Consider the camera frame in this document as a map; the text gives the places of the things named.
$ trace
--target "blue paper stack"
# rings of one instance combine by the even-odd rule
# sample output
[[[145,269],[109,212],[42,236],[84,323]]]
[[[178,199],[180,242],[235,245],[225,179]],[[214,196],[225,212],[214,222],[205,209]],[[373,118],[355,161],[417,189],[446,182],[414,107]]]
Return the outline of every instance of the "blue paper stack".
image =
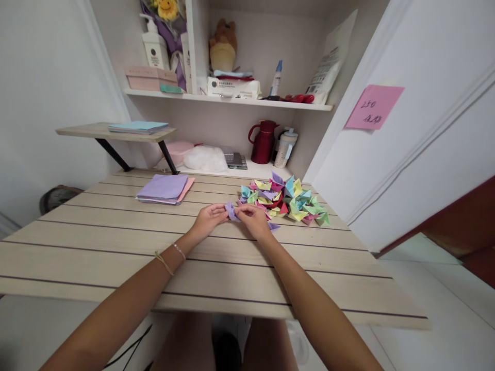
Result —
[[[188,176],[186,174],[178,175],[158,175],[139,191],[136,199],[143,203],[179,205],[185,192]]]
[[[168,123],[132,121],[130,123],[125,123],[125,124],[109,125],[108,130],[112,132],[151,135],[166,129],[168,126],[169,126]]]

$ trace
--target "spray bottle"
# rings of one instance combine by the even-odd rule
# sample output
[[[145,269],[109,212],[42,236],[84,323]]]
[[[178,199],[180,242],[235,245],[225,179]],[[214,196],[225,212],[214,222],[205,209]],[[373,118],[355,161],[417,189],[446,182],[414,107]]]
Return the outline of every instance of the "spray bottle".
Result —
[[[278,61],[277,71],[273,77],[272,87],[270,88],[269,96],[278,95],[278,87],[280,86],[280,81],[282,80],[282,59]]]

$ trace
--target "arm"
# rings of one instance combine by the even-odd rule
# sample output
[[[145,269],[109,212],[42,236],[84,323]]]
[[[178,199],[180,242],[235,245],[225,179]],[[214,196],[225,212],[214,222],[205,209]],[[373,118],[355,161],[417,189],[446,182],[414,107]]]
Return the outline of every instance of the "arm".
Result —
[[[263,210],[246,204],[235,213],[275,267],[304,333],[325,366],[382,370],[345,314],[273,236]]]
[[[187,256],[216,225],[228,220],[225,205],[201,209],[191,229],[176,241]],[[184,258],[175,246],[160,254],[175,272]],[[69,336],[40,371],[101,370],[143,321],[170,281],[162,262],[152,259],[108,296]]]

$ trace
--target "bracelet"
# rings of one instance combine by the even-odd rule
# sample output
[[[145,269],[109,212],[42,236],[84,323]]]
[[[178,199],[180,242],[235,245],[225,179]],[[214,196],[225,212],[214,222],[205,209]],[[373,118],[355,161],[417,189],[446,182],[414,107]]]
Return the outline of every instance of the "bracelet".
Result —
[[[172,272],[172,270],[170,269],[170,267],[167,265],[167,263],[165,263],[165,260],[160,256],[160,254],[158,253],[158,251],[155,251],[155,258],[157,258],[159,261],[161,261],[163,263],[163,265],[167,269],[167,272],[169,272],[171,276],[174,275],[174,273]]]
[[[182,255],[182,257],[184,258],[184,260],[186,259],[186,256],[184,255],[184,253],[182,252],[181,249],[179,249],[179,247],[174,243],[174,246],[175,248],[177,249],[177,251]]]

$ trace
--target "tissue box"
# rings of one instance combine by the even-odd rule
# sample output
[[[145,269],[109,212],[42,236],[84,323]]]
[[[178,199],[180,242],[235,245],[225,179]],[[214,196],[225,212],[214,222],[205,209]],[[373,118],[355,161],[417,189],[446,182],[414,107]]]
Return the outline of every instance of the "tissue box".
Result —
[[[160,85],[177,86],[177,75],[156,67],[129,66],[125,74],[131,89],[160,91]]]
[[[226,98],[257,99],[261,94],[259,81],[219,80],[216,77],[208,77],[207,94]]]

